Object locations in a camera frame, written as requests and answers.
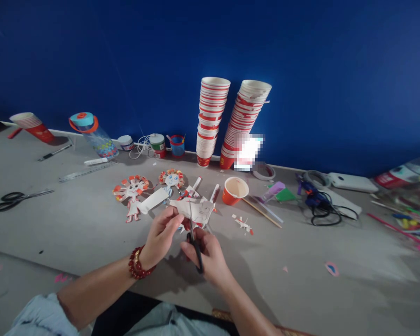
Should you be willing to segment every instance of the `red beaded bracelet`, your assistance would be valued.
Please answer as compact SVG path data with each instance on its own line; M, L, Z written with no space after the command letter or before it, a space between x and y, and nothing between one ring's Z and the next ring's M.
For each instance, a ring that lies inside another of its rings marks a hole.
M141 250L143 250L145 246L137 247L135 250L132 251L131 256L129 257L129 273L134 277L134 279L139 280L146 278L148 275L150 275L153 270L155 269L155 266L147 271L145 271L141 267L141 263L139 262L139 256Z

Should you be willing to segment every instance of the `person's right hand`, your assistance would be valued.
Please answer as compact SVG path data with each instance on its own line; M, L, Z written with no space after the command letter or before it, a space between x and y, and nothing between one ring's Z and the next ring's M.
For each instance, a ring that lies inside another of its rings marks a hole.
M201 247L204 278L218 289L224 288L230 281L232 274L225 263L223 251L218 239L201 228L193 230L195 240ZM192 244L181 242L182 251L199 267L195 248Z

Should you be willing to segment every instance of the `blue cup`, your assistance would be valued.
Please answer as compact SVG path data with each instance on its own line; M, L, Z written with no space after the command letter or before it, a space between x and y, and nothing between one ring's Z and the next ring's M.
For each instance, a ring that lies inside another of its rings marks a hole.
M170 144L174 157L181 157L185 154L185 143L183 139L184 137L181 135L173 135L171 137Z

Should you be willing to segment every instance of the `hand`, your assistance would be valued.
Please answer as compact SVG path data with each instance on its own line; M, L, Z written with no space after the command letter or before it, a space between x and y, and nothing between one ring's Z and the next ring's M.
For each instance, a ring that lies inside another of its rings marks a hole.
M144 270L157 265L167 254L171 247L173 235L182 222L185 222L184 216L179 214L176 207L171 206L154 218L145 247L139 256L139 261Z
M204 278L218 289L224 288L232 278L232 273L225 263L218 239L201 228L195 228L193 232L195 240L200 243L201 247ZM187 242L181 242L181 248L185 255L199 267L194 246Z

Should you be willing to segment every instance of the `glue stick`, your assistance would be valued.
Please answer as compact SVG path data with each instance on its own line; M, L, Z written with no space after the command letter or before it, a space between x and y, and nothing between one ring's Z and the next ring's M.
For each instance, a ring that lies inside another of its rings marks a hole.
M269 190L264 193L262 197L260 197L258 200L262 203L266 203L271 198L273 198L275 195L277 195L279 192L281 192L283 189L285 189L286 186L282 182L275 183Z

